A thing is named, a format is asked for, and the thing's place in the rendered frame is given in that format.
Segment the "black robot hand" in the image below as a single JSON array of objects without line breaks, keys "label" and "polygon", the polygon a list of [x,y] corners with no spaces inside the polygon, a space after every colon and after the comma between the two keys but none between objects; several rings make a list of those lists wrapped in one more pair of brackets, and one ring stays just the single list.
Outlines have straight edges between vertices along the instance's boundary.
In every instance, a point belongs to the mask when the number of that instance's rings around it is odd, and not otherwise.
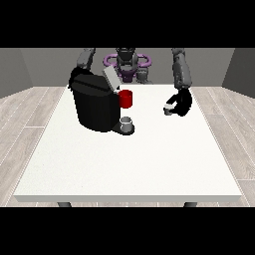
[{"label": "black robot hand", "polygon": [[92,72],[88,69],[83,69],[81,67],[76,67],[73,69],[73,71],[71,72],[71,77],[69,79],[69,88],[71,87],[71,85],[73,83],[78,83],[78,84],[81,84],[83,85],[84,82],[81,82],[77,79],[77,76],[79,75],[85,75],[85,76],[88,76],[88,75],[91,75]]},{"label": "black robot hand", "polygon": [[192,95],[189,89],[179,89],[178,93],[173,95],[165,105],[172,105],[173,110],[171,112],[184,117],[192,105]]}]

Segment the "pale grey machine lid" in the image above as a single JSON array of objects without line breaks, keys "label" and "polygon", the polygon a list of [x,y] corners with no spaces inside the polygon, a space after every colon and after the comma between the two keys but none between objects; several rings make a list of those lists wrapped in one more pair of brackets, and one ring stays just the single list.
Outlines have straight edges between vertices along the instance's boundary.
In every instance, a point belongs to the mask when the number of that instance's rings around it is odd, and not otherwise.
[{"label": "pale grey machine lid", "polygon": [[113,91],[122,83],[113,66],[108,66],[104,68],[103,75],[109,82],[110,87]]}]

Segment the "black coffee machine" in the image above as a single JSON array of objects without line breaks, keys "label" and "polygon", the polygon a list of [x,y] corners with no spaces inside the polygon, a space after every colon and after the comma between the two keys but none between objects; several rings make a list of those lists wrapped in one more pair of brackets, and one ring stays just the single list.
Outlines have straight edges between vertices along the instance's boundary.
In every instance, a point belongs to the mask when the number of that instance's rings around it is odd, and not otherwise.
[{"label": "black coffee machine", "polygon": [[75,101],[79,122],[93,131],[115,131],[122,135],[134,133],[121,131],[121,107],[119,92],[114,92],[107,79],[98,75],[79,75],[83,85],[73,83],[70,87]]}]

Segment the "red pod holder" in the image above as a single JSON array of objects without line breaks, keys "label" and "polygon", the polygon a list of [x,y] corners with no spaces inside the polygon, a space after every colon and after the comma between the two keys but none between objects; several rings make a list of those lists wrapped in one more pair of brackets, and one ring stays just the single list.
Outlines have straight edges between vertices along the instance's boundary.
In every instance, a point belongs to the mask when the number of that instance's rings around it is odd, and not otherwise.
[{"label": "red pod holder", "polygon": [[123,109],[128,109],[132,106],[132,91],[121,90],[119,92],[120,97],[120,107]]}]

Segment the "grey trunk with purple rings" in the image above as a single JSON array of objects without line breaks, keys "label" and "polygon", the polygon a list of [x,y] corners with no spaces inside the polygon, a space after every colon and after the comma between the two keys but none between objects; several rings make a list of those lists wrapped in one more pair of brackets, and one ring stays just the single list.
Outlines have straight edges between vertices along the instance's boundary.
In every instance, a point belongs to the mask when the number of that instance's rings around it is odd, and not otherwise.
[{"label": "grey trunk with purple rings", "polygon": [[124,83],[131,83],[132,79],[140,84],[150,84],[148,68],[151,66],[151,57],[138,54],[135,48],[116,48],[115,54],[108,54],[103,59],[105,67],[113,66],[117,75]]}]

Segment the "small grey cup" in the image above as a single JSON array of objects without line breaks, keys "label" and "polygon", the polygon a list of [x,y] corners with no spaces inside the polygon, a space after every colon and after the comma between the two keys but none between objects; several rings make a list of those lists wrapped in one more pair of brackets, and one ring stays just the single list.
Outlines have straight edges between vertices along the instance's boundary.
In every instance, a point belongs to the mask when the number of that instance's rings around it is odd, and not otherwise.
[{"label": "small grey cup", "polygon": [[130,117],[122,117],[120,119],[121,131],[129,132],[132,129],[132,120]]}]

